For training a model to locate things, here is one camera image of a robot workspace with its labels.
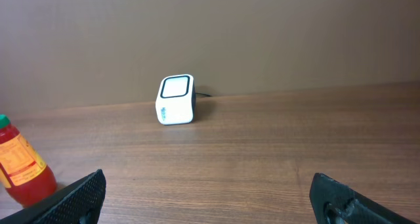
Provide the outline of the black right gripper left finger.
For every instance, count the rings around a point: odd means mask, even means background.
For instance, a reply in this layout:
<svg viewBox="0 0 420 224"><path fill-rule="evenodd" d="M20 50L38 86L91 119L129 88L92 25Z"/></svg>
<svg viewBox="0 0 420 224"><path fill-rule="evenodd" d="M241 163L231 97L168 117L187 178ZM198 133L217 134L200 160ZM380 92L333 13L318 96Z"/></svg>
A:
<svg viewBox="0 0 420 224"><path fill-rule="evenodd" d="M98 169L1 224L97 224L105 195L106 178Z"/></svg>

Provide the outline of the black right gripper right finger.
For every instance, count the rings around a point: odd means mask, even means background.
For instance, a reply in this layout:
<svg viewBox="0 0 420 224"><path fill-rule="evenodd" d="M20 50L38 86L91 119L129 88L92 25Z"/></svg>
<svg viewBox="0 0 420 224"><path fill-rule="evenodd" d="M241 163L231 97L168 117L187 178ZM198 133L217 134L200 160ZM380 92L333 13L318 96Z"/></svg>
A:
<svg viewBox="0 0 420 224"><path fill-rule="evenodd" d="M309 197L318 224L415 224L323 173L314 174Z"/></svg>

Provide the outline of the red sauce bottle green cap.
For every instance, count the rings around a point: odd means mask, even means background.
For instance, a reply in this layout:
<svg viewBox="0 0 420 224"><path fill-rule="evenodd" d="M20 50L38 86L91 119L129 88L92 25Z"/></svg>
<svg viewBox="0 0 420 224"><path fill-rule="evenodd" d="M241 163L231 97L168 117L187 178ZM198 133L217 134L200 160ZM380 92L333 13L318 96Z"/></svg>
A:
<svg viewBox="0 0 420 224"><path fill-rule="evenodd" d="M51 168L4 114L1 115L1 183L25 208L57 189Z"/></svg>

